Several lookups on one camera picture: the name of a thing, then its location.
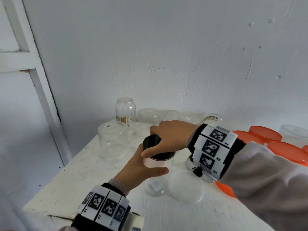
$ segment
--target table surface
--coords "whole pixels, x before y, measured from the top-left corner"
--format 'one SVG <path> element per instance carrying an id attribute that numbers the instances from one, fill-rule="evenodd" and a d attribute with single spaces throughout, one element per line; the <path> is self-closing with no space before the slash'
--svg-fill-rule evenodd
<path id="1" fill-rule="evenodd" d="M 43 223 L 44 230 L 57 230 L 63 225 L 70 225 L 77 208 L 93 186 L 113 178 L 134 154 L 133 142 L 123 159 L 110 162 L 102 158 L 96 136 L 25 205 L 26 217 L 37 227 Z M 186 169 L 185 162 L 174 163 L 174 171 L 179 169 Z M 171 194 L 150 197 L 145 193 L 144 183 L 132 190 L 127 198 L 132 211 L 145 217 L 144 230 L 147 231 L 272 231 L 241 202 L 221 192 L 214 183 L 204 182 L 204 187 L 205 195 L 196 204 L 179 202 Z"/>

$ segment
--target orange lid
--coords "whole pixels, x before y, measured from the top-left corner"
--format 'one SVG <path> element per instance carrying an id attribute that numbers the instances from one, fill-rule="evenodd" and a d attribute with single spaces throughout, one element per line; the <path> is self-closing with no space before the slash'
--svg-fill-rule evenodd
<path id="1" fill-rule="evenodd" d="M 222 183 L 220 183 L 220 182 L 218 182 L 218 181 L 216 181 L 215 184 L 218 186 L 218 188 L 219 188 L 222 192 L 224 192 L 225 194 L 227 194 L 227 195 L 229 195 L 229 196 L 231 196 L 231 197 L 233 197 L 233 198 L 236 198 L 236 197 L 234 196 L 232 190 L 231 190 L 231 187 L 229 187 L 229 186 L 227 186 L 227 185 L 225 185 L 225 184 L 222 184 Z"/>
<path id="2" fill-rule="evenodd" d="M 254 141 L 256 143 L 264 145 L 264 141 L 261 140 L 260 138 L 246 132 L 246 131 L 233 131 L 233 133 L 238 135 L 238 138 L 240 140 L 243 140 L 244 143 L 248 143 L 249 141 Z"/>
<path id="3" fill-rule="evenodd" d="M 282 140 L 282 136 L 278 132 L 263 126 L 251 126 L 248 132 L 262 139 L 265 143 Z"/>
<path id="4" fill-rule="evenodd" d="M 280 155 L 294 163 L 308 166 L 308 155 L 294 145 L 280 141 L 272 141 L 267 147 L 276 155 Z"/>
<path id="5" fill-rule="evenodd" d="M 304 150 L 308 154 L 308 145 L 303 146 L 302 150 Z"/>

